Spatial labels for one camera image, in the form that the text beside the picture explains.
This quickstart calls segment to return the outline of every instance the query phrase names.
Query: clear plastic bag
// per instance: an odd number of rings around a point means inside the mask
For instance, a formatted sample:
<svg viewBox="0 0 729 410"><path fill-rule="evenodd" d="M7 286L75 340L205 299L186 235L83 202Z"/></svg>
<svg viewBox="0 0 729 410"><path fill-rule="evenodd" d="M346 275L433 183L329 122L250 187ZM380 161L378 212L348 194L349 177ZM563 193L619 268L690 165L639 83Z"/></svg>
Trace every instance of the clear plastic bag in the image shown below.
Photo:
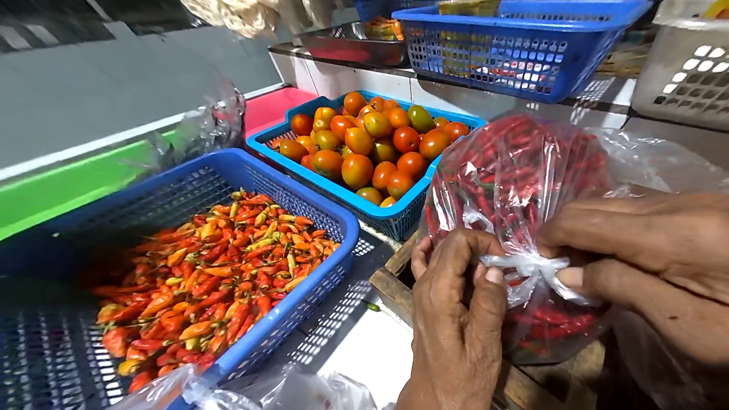
<svg viewBox="0 0 729 410"><path fill-rule="evenodd" d="M220 388L195 375L189 364L153 380L109 410L166 409L183 399L205 410L377 410L370 391L338 373L309 374L298 364L275 366Z"/></svg>
<svg viewBox="0 0 729 410"><path fill-rule="evenodd" d="M576 198L717 189L729 175L677 144L619 130L582 130L513 115L472 131L441 157L421 224L434 243L455 228L494 233L509 255L484 255L504 268L509 311L502 331L512 363L557 363L604 329L609 306L556 277L569 259L539 255L537 231Z"/></svg>

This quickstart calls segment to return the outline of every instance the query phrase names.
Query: wooden board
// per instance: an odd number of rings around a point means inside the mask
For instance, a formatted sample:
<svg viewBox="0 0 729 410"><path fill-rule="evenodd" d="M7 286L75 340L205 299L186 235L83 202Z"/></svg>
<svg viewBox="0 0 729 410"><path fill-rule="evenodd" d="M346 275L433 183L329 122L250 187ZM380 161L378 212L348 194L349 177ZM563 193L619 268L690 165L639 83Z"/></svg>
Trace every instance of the wooden board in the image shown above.
<svg viewBox="0 0 729 410"><path fill-rule="evenodd" d="M411 327L413 291L399 276L409 274L410 254L418 235L419 232L415 232L385 266L370 277L370 283L384 305ZM514 366L504 361L495 399L513 410L594 409L597 397L588 385L601 373L604 356L604 347L595 341L570 360L557 365Z"/></svg>

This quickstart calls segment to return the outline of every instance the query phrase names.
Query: blue basket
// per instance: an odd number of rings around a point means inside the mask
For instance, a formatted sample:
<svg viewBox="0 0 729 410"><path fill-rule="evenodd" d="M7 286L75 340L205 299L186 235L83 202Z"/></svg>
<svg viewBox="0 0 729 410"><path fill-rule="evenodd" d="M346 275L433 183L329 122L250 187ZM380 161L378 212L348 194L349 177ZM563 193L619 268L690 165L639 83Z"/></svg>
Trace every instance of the blue basket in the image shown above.
<svg viewBox="0 0 729 410"><path fill-rule="evenodd" d="M544 103L579 93L646 0L504 0L498 17L401 10L416 73Z"/></svg>
<svg viewBox="0 0 729 410"><path fill-rule="evenodd" d="M437 2L438 0L356 0L354 6L359 19L367 22L379 15L390 17L397 10L431 6Z"/></svg>
<svg viewBox="0 0 729 410"><path fill-rule="evenodd" d="M348 273L355 217L242 150L192 160L0 242L0 405L3 409L102 409L130 378L101 346L98 299L74 284L88 255L124 249L139 235L180 225L240 187L309 217L341 246L210 367L213 382L255 369ZM170 408L186 408L178 398Z"/></svg>
<svg viewBox="0 0 729 410"><path fill-rule="evenodd" d="M368 101L372 97L378 95L368 91L359 91L359 93ZM440 162L440 156L435 158L430 166L428 166L425 176L417 181L408 193L396 202L395 205L388 208L380 208L372 202L359 197L347 187L338 185L335 182L324 178L316 172L307 169L299 163L284 157L270 148L270 143L280 136L287 139L296 139L297 135L291 131L291 119L294 115L302 113L313 117L314 112L316 112L316 109L319 107L330 107L341 112L345 97L346 95L334 100L330 100L327 97L318 97L307 103L301 104L298 107L291 108L286 111L285 123L275 125L267 130L259 132L258 134L250 136L247 139L247 143L261 155L264 155L265 157L268 157L280 164L284 168L284 172L291 177L305 183L307 186L312 187L323 196L326 196L341 206L349 209L360 220L366 222L381 233L399 241L405 236L408 230L420 220L420 214L423 211L423 206L425 204L426 190L433 178L433 173L435 173L435 167ZM414 105L400 100L395 101L397 101L400 106L406 110L410 108L410 106ZM452 112L446 112L435 108L424 108L430 112L433 118L444 117L449 121L460 121L463 124L468 125L470 130L486 124L484 120L471 117L469 115L454 114Z"/></svg>

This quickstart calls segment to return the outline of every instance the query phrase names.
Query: white plastic basket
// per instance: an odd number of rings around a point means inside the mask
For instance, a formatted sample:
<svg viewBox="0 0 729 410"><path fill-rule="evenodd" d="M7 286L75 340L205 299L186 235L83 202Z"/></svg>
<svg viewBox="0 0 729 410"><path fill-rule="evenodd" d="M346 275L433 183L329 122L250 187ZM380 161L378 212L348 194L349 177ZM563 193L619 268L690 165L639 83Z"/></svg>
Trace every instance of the white plastic basket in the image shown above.
<svg viewBox="0 0 729 410"><path fill-rule="evenodd" d="M633 95L650 117L729 130L729 21L704 20L712 1L667 0Z"/></svg>

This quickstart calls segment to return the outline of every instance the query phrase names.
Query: wrinkled hand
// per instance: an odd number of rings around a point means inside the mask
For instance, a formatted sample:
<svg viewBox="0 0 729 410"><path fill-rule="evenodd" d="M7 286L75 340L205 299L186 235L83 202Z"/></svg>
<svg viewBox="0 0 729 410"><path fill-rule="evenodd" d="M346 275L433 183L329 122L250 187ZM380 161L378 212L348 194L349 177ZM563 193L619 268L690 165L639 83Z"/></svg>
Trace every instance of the wrinkled hand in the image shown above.
<svg viewBox="0 0 729 410"><path fill-rule="evenodd" d="M575 201L542 226L538 243L548 257L559 247L609 255L558 278L640 312L695 359L729 363L729 196Z"/></svg>
<svg viewBox="0 0 729 410"><path fill-rule="evenodd" d="M506 291L503 273L486 270L476 257L503 251L489 233L458 229L438 244L426 266L430 244L425 238L413 250L418 278L413 288L413 369L397 408L487 409L501 366ZM467 308L463 297L468 271L473 271L474 291Z"/></svg>

